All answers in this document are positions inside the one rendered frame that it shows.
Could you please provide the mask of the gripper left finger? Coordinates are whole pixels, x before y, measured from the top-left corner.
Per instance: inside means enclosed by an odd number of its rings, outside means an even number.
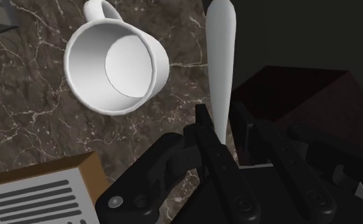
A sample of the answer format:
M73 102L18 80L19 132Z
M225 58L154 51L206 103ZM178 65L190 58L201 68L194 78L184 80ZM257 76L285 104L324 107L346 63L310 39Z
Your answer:
M215 134L205 104L182 134L166 133L96 201L99 224L155 224L159 209L187 172L211 181L229 224L259 224L261 207L226 145Z

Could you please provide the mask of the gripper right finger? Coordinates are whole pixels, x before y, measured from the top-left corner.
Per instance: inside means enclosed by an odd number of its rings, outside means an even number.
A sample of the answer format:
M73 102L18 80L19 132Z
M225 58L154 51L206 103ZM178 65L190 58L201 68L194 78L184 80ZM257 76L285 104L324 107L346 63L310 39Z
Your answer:
M282 132L255 120L241 102L230 106L234 142L250 152L253 164L271 161L303 218L312 224L363 224L363 201L331 193L323 181L342 175L363 186L363 151L356 145L307 125Z

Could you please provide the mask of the white tapered utensil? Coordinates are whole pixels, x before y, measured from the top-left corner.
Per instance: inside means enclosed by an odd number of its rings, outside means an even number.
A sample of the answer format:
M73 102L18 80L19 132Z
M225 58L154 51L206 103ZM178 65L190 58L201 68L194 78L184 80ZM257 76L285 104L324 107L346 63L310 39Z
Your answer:
M213 0L206 13L206 47L213 124L226 143L236 39L236 12L230 0Z

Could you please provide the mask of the dark red robot stand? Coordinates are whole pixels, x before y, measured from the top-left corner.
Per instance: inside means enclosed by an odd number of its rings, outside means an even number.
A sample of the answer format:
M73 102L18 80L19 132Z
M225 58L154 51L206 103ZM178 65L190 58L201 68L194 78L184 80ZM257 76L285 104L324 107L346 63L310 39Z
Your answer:
M303 123L363 147L363 90L348 71L266 66L231 99L281 129Z

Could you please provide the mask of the brown box with white label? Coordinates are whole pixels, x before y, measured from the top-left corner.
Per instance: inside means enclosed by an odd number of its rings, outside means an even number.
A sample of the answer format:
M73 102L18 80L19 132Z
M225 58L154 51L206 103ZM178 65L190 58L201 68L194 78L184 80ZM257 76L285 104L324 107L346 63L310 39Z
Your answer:
M94 151L0 172L0 224L99 224L108 186Z

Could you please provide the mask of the white mug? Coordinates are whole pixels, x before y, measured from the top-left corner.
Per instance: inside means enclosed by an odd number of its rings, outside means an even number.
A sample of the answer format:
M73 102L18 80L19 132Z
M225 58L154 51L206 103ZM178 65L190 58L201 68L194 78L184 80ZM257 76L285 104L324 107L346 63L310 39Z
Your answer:
M161 43L124 22L106 0L88 0L86 23L64 52L68 85L86 107L103 115L128 114L165 86L169 58Z

